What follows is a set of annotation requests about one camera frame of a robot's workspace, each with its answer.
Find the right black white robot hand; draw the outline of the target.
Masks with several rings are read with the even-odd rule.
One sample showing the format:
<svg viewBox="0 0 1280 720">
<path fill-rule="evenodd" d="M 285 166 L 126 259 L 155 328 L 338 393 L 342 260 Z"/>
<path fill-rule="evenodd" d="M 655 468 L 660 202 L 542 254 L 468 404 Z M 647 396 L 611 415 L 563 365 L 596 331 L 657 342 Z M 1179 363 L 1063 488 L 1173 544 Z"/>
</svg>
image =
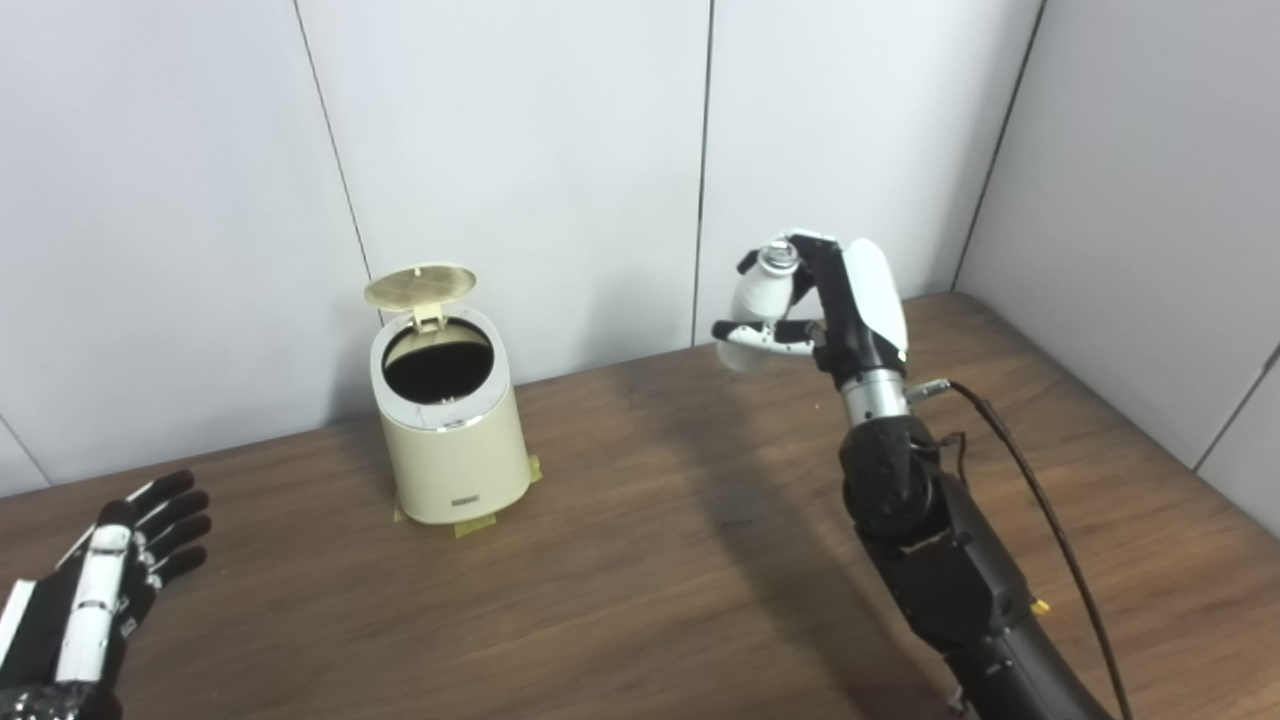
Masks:
<svg viewBox="0 0 1280 720">
<path fill-rule="evenodd" d="M 712 327 L 721 359 L 736 372 L 767 354 L 806 355 L 836 388 L 873 372 L 904 378 L 908 324 L 881 247 L 790 231 L 739 263 L 730 318 Z"/>
</svg>

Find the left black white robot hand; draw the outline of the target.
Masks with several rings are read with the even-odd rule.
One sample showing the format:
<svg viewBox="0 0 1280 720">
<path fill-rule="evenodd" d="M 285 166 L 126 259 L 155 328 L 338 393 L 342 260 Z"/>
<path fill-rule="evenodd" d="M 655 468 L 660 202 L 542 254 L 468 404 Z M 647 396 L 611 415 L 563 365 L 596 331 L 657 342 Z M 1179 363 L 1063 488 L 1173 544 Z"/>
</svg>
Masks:
<svg viewBox="0 0 1280 720">
<path fill-rule="evenodd" d="M 209 493 L 187 469 L 101 507 L 46 577 L 14 583 L 3 610 L 5 719 L 122 719 L 131 637 L 161 592 L 209 559 Z"/>
</svg>

